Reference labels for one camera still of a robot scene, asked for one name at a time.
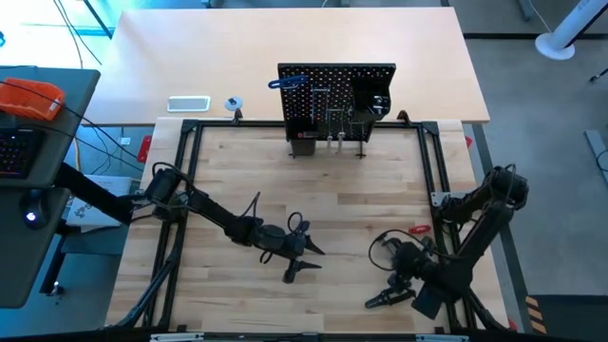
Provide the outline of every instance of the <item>tool holder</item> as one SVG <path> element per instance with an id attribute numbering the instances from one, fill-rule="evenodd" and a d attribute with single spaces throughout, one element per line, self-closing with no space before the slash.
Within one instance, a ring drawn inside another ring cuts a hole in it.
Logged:
<path id="1" fill-rule="evenodd" d="M 317 141 L 370 139 L 375 122 L 390 111 L 389 85 L 395 64 L 279 64 L 279 80 L 307 76 L 306 82 L 281 88 L 287 141 L 293 156 L 311 156 Z"/>

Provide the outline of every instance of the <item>keyboard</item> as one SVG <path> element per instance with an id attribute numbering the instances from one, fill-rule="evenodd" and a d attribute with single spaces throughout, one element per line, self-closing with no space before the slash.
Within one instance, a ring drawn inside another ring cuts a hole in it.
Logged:
<path id="1" fill-rule="evenodd" d="M 0 179 L 26 179 L 45 132 L 0 128 Z"/>

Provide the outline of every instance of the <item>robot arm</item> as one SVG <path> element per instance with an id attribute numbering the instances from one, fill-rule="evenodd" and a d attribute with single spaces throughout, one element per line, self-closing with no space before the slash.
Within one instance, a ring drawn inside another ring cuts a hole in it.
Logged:
<path id="1" fill-rule="evenodd" d="M 181 181 L 186 181 L 186 200 L 175 196 Z M 318 265 L 305 261 L 296 260 L 308 249 L 320 255 L 324 255 L 308 235 L 310 223 L 303 220 L 293 230 L 286 233 L 281 227 L 273 224 L 263 224 L 262 218 L 245 216 L 237 217 L 224 207 L 213 201 L 208 194 L 200 191 L 179 170 L 165 168 L 154 175 L 154 179 L 144 192 L 144 197 L 156 204 L 153 216 L 162 220 L 175 220 L 184 210 L 199 214 L 214 222 L 224 231 L 224 235 L 234 243 L 241 246 L 254 246 L 264 253 L 260 262 L 266 263 L 272 255 L 285 257 L 290 260 L 289 267 L 285 272 L 283 281 L 291 283 L 294 281 L 295 273 L 306 268 L 320 268 Z"/>
<path id="2" fill-rule="evenodd" d="M 483 210 L 475 225 L 467 234 L 460 249 L 452 256 L 441 256 L 442 262 L 435 262 L 430 255 L 437 254 L 429 241 L 421 250 L 412 242 L 402 242 L 392 237 L 385 241 L 386 234 L 377 241 L 383 241 L 394 257 L 391 259 L 394 274 L 389 278 L 389 288 L 366 303 L 373 308 L 392 305 L 415 296 L 409 288 L 412 277 L 425 282 L 411 306 L 428 318 L 434 319 L 442 303 L 453 303 L 460 298 L 471 297 L 470 283 L 473 267 L 484 254 L 492 240 L 513 218 L 513 213 L 521 209 L 528 193 L 527 180 L 515 174 L 515 170 L 495 167 L 489 172 L 482 185 L 463 198 L 446 197 L 434 213 L 442 221 L 465 224 L 477 210 Z M 500 329 L 491 316 L 476 301 L 476 312 L 487 328 Z"/>

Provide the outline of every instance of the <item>red tag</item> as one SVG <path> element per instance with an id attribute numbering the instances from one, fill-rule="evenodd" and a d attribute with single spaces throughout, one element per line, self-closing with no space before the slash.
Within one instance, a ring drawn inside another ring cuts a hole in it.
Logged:
<path id="1" fill-rule="evenodd" d="M 151 143 L 152 143 L 152 136 L 143 137 L 142 146 L 140 147 L 140 153 L 137 154 L 138 162 L 145 162 L 148 160 L 148 151 L 150 150 Z"/>

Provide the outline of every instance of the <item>wooden work surface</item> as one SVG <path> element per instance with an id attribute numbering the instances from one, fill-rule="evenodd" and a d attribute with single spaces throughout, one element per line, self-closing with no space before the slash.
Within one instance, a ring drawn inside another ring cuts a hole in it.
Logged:
<path id="1" fill-rule="evenodd" d="M 150 182 L 152 163 L 175 159 L 180 128 L 181 120 L 157 122 L 142 186 Z M 461 124 L 442 122 L 440 128 L 452 189 L 472 189 L 475 181 Z M 191 214 L 173 327 L 187 324 L 192 331 L 233 333 L 431 333 L 433 327 L 447 325 L 445 309 L 431 321 L 414 311 L 411 301 L 364 308 L 366 300 L 387 287 L 389 276 L 368 261 L 372 240 L 387 229 L 430 224 L 414 131 L 374 130 L 363 160 L 354 156 L 357 144 L 349 142 L 341 155 L 333 153 L 335 147 L 329 153 L 320 143 L 313 157 L 292 159 L 281 128 L 205 128 L 202 137 L 196 175 L 199 189 L 238 214 L 261 191 L 259 217 L 285 227 L 290 213 L 301 212 L 312 223 L 313 241 L 326 255 L 307 252 L 302 259 L 323 269 L 301 271 L 293 284 L 284 284 L 286 259 L 275 256 L 261 265 L 261 251 L 233 244 L 213 223 Z M 131 225 L 108 324 L 123 318 L 148 285 L 160 227 L 153 218 Z M 373 256 L 388 265 L 379 249 Z M 491 251 L 486 251 L 474 271 L 473 289 L 506 324 Z M 419 289 L 421 283 L 413 282 Z M 157 319 L 163 300 L 161 294 Z M 458 308 L 465 322 L 462 305 Z"/>
<path id="2" fill-rule="evenodd" d="M 124 11 L 86 116 L 154 124 L 170 96 L 208 95 L 191 117 L 232 116 L 239 96 L 245 118 L 282 120 L 278 63 L 395 63 L 385 120 L 489 121 L 453 8 Z"/>

